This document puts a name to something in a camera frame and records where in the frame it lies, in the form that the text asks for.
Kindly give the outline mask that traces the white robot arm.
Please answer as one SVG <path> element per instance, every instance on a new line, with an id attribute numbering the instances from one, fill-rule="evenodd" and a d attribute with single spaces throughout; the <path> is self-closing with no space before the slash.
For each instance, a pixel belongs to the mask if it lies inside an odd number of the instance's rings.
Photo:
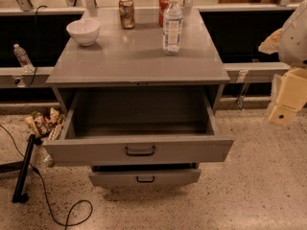
<path id="1" fill-rule="evenodd" d="M 258 51 L 268 55 L 278 53 L 279 60 L 292 67 L 307 67 L 307 0 L 260 44 Z"/>

